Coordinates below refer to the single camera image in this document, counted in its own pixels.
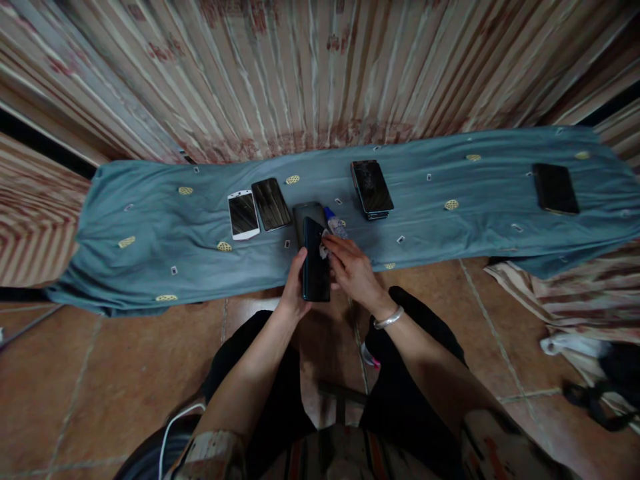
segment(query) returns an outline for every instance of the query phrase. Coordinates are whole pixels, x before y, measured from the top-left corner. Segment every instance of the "white smartphone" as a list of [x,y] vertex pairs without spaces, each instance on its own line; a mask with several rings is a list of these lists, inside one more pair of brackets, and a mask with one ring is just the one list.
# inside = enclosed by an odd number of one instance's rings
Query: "white smartphone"
[[260,233],[258,214],[251,190],[240,190],[227,197],[234,240],[248,240]]

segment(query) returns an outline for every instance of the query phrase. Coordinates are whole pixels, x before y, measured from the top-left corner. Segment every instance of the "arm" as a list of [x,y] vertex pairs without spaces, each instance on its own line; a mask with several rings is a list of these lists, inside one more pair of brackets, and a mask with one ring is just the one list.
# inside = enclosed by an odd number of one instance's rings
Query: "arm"
[[[377,320],[389,318],[398,305],[378,283],[371,262],[352,240],[330,236],[336,286],[369,310]],[[478,409],[503,412],[499,402],[446,348],[422,330],[406,313],[386,329],[411,378],[438,416],[460,438],[466,413]]]
[[265,406],[280,360],[300,319],[311,304],[302,300],[300,270],[307,256],[302,248],[291,270],[280,303],[242,358],[209,402],[193,436],[206,431],[230,431],[246,447]]

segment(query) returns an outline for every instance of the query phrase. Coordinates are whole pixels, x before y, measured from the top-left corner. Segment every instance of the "wrist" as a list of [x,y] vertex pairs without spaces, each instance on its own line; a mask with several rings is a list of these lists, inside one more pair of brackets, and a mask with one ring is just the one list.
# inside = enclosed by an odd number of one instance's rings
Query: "wrist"
[[293,323],[295,325],[297,325],[304,316],[300,315],[294,306],[287,305],[282,301],[278,303],[278,306],[275,308],[272,315],[275,315],[277,318],[282,319],[282,321]]
[[370,305],[368,305],[367,309],[376,320],[380,321],[386,320],[392,316],[396,310],[398,310],[398,304],[393,301],[387,292],[384,292],[384,294],[379,295]]

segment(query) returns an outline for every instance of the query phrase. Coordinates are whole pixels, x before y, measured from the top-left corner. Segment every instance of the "grout line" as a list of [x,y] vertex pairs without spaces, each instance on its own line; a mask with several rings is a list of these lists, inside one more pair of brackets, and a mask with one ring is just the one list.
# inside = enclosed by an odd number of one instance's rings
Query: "grout line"
[[18,472],[18,473],[3,473],[2,475],[0,475],[0,479],[14,479],[14,478],[30,477],[32,475],[44,475],[46,473],[49,473],[48,469],[28,470],[28,471]]
[[221,338],[220,338],[220,340],[222,340],[222,342],[220,343],[220,345],[222,345],[227,340],[227,302],[228,301],[229,301],[229,299],[225,298],[225,312],[224,312],[223,317],[222,317],[222,333],[221,333]]
[[504,397],[500,400],[500,403],[513,403],[516,401],[520,401],[520,400],[524,400],[526,398],[528,399],[536,399],[536,398],[540,398],[540,397],[552,397],[554,395],[558,395],[562,393],[562,389],[560,388],[553,388],[553,389],[548,389],[548,390],[538,390],[535,392],[529,392],[526,393],[524,395],[512,395],[511,397]]
[[52,467],[51,472],[102,467],[104,465],[117,465],[118,463],[126,461],[128,458],[129,455],[122,455],[121,457],[110,457],[102,460],[88,460],[79,463],[68,463],[66,465],[58,465],[57,467]]
[[531,404],[527,394],[525,394],[525,390],[524,390],[524,388],[522,386],[522,383],[520,383],[520,378],[518,378],[518,374],[515,372],[515,368],[513,368],[513,365],[511,364],[511,360],[509,360],[509,356],[507,354],[507,350],[505,349],[505,346],[502,344],[502,340],[500,340],[500,335],[498,335],[498,332],[495,329],[495,326],[493,325],[493,322],[491,321],[491,318],[489,316],[489,312],[487,312],[487,309],[485,308],[485,304],[482,302],[482,299],[480,298],[480,294],[478,293],[478,290],[475,288],[475,285],[473,284],[473,280],[471,279],[471,276],[470,276],[469,272],[467,271],[467,267],[465,266],[464,262],[462,262],[461,259],[458,259],[458,262],[460,263],[460,266],[462,267],[462,270],[465,273],[465,277],[467,278],[467,283],[471,287],[471,291],[473,292],[473,296],[475,297],[475,300],[478,302],[478,305],[480,306],[480,310],[482,311],[482,315],[484,316],[485,320],[489,324],[489,328],[491,330],[491,333],[493,334],[493,337],[495,338],[496,343],[498,344],[498,348],[500,350],[500,353],[502,354],[502,357],[507,362],[507,368],[509,369],[509,371],[511,372],[511,374],[513,376],[513,379],[515,380],[516,387],[520,391],[520,395],[522,396],[522,398],[524,399],[524,401],[527,404],[527,409],[529,410],[529,414],[530,414],[531,418],[533,419],[533,421],[535,422],[535,424],[538,426],[538,428],[540,428],[540,431],[542,432],[542,435],[545,438],[545,443],[547,444],[547,448],[548,448],[547,451],[549,452],[549,454],[551,456],[553,456],[553,446],[552,446],[551,442],[549,441],[549,436],[547,435],[545,427],[542,424],[542,422],[540,422],[540,420],[538,420],[538,417],[535,414],[535,410],[533,409],[533,405]]
[[128,455],[123,455],[121,457],[110,457],[102,460],[88,460],[80,463],[68,463],[66,465],[58,465],[56,467],[51,467],[48,469],[41,470],[29,470],[18,473],[11,474],[2,474],[0,475],[0,479],[11,479],[16,477],[30,477],[32,475],[45,475],[48,473],[54,473],[64,470],[75,470],[75,469],[86,469],[86,468],[94,468],[94,467],[102,467],[105,465],[116,465],[118,463],[122,463],[129,458]]
[[355,306],[353,305],[353,300],[351,297],[347,297],[349,300],[349,316],[351,317],[351,326],[353,331],[355,332],[355,344],[358,348],[358,359],[360,360],[360,371],[362,372],[362,380],[365,382],[365,393],[370,394],[369,391],[369,380],[367,378],[367,368],[365,367],[365,361],[360,354],[360,348],[362,346],[362,342],[360,340],[360,329],[358,328],[358,321],[355,314]]
[[36,305],[34,307],[16,307],[16,308],[12,308],[12,309],[0,310],[0,313],[12,313],[12,312],[16,312],[16,311],[38,310],[40,308],[51,308],[52,305],[54,305],[54,303],[49,303],[47,305]]
[[75,381],[75,386],[73,388],[73,394],[71,395],[71,402],[69,403],[69,408],[67,409],[67,415],[62,422],[62,428],[60,429],[60,435],[58,435],[58,440],[55,443],[55,448],[53,449],[53,454],[51,456],[51,461],[49,462],[49,474],[47,475],[47,480],[51,480],[51,474],[53,472],[53,466],[55,461],[58,458],[58,452],[60,451],[60,446],[62,446],[62,440],[65,438],[65,434],[67,433],[67,428],[69,427],[69,423],[71,422],[71,416],[75,411],[75,404],[77,402],[78,396],[80,394],[80,385],[82,384],[82,380],[85,376],[85,372],[87,371],[87,367],[89,366],[89,358],[91,353],[93,352],[93,348],[95,346],[95,342],[98,338],[98,334],[100,333],[100,328],[102,328],[102,317],[97,316],[95,325],[93,327],[93,334],[91,335],[91,340],[89,342],[89,347],[87,348],[87,352],[85,354],[85,358],[82,362],[82,367],[80,368],[80,373],[78,374],[78,378]]

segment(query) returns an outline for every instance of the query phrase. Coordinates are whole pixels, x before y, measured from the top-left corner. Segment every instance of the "small bottle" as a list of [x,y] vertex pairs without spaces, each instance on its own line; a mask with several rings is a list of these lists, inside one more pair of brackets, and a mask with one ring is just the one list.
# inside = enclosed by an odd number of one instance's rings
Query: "small bottle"
[[327,225],[329,226],[329,230],[336,237],[340,237],[343,239],[349,238],[347,235],[347,229],[338,217],[335,216],[335,213],[331,211],[329,207],[325,207],[325,218],[327,219]]

